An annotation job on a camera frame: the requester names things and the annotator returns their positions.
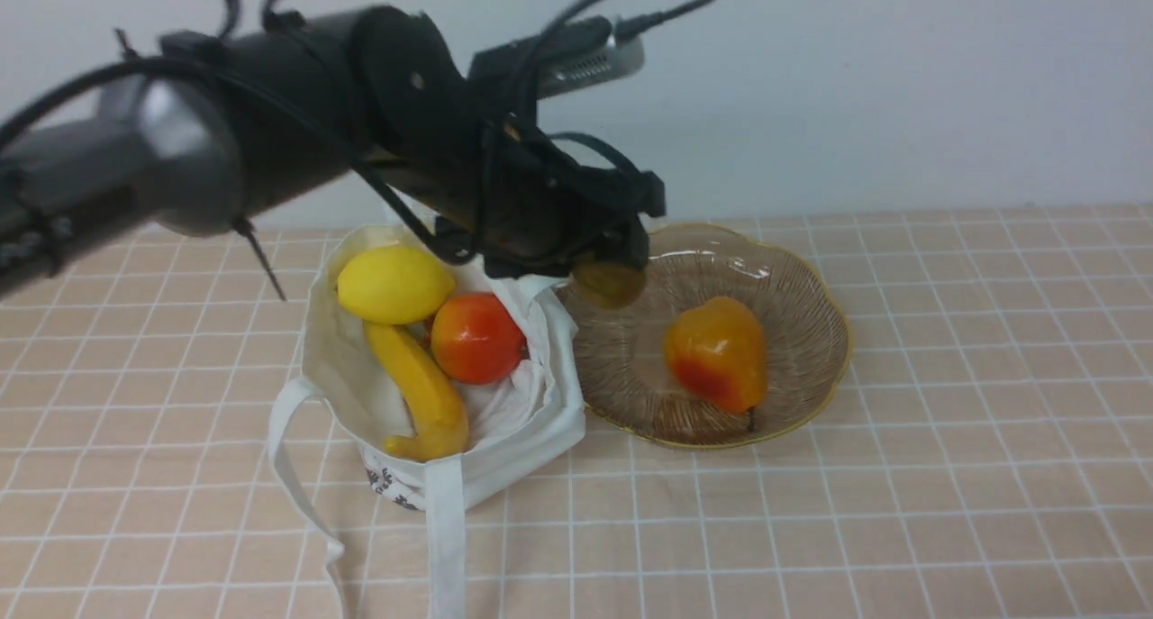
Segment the fake fruit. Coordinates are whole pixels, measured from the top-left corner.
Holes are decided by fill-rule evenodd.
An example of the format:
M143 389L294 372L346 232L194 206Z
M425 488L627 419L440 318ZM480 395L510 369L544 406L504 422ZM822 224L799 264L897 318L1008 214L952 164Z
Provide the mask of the fake fruit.
M664 335L664 361L680 386L734 415L768 392L766 356L761 320L730 297L684 311Z
M432 357L453 380L489 385L513 372L525 334L491 292L447 300L432 319Z
M425 462L465 452L465 401L432 357L401 327L364 323L364 339L405 398L416 430L416 437L384 439L385 454Z
M337 300L375 324L415 324L440 308L457 288L432 254L413 246L384 246L355 255L337 275Z

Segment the white cloth bag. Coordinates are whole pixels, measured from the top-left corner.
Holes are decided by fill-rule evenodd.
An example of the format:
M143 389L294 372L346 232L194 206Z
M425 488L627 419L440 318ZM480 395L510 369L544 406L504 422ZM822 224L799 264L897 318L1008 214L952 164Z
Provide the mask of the white cloth bag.
M309 290L302 376L288 382L269 418L269 456L277 477L306 520L327 542L326 568L337 578L344 545L309 501L293 470L284 439L302 402L323 401L359 444L369 484L378 495L425 512L429 541L429 617L465 619L465 511L562 455L585 437L585 402L572 355L575 324L551 287L556 279L490 281L478 263L450 269L457 290L492 290L525 333L529 357L502 384L459 386L468 408L470 441L461 454L428 463L380 451L391 435L412 436L399 390L366 344L361 320L337 303L337 275L354 255L371 247L414 242L394 226L364 226L348 234Z

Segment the bag handle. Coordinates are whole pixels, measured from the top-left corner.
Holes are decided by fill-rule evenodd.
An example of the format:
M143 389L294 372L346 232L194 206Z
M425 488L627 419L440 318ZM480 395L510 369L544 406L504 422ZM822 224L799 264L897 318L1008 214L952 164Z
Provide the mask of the bag handle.
M280 390L269 415L269 460L292 501L326 543L325 572L337 590L340 616L349 619L348 604L337 573L345 545L325 527L304 492L285 450L285 433L293 415L310 398L323 395L306 378L295 378ZM424 522L429 542L429 618L465 619L468 596L467 528L465 526L465 475L460 455L432 460L424 466Z
M429 619L465 619L468 596L465 475L460 455L424 465Z
M322 398L322 394L311 382L304 378L294 378L284 386L284 390L280 390L276 402L272 402L272 413L269 415L269 460L272 462L272 471L276 473L280 484L284 484L293 504L296 505L296 511L324 536L326 543L324 569L329 574L329 582L337 590L340 616L347 619L348 604L345 601L344 588L340 586L340 576L337 573L337 561L345 554L345 545L317 515L316 508L312 507L308 493L304 492L304 488L301 486L300 478L292 467L288 451L285 450L285 433L288 431L288 423L292 422L292 417L300 409L300 406L310 398Z

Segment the amber glass dish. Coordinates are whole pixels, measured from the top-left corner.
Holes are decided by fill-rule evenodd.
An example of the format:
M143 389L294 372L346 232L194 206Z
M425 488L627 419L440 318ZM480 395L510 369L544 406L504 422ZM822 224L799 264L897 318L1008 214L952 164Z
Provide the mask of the amber glass dish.
M809 263L716 225L658 229L650 254L645 294L623 310L558 293L580 327L576 370L595 414L643 439L707 450L779 437L832 400L852 356L852 329ZM664 364L669 324L716 295L749 307L768 341L768 393L743 416L691 397Z

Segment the tomato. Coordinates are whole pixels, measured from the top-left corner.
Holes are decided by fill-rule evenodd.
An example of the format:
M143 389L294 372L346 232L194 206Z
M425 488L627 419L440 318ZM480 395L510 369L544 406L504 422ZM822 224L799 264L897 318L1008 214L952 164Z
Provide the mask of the tomato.
M432 319L432 357L453 380L489 385L513 372L525 334L491 292L447 300Z

